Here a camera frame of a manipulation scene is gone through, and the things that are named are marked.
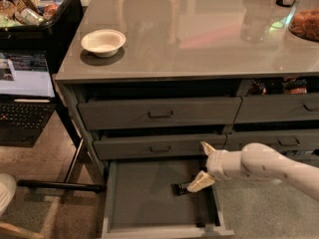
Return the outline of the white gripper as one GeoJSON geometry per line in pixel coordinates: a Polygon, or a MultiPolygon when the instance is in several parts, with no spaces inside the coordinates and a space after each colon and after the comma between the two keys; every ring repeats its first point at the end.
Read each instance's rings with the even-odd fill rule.
{"type": "Polygon", "coordinates": [[[203,148],[204,153],[207,155],[206,170],[208,173],[200,171],[195,179],[186,188],[189,192],[199,192],[203,188],[211,186],[215,182],[215,179],[228,179],[222,165],[226,151],[216,150],[206,141],[202,141],[200,144],[203,148]]]}

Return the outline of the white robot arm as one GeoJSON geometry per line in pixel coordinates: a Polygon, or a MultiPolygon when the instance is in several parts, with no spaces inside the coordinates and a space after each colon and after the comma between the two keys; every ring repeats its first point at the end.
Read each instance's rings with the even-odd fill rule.
{"type": "Polygon", "coordinates": [[[216,180],[277,179],[319,200],[319,168],[285,157],[262,143],[249,143],[242,150],[217,150],[201,143],[207,155],[206,171],[201,171],[186,187],[188,192],[198,192],[216,180]]]}

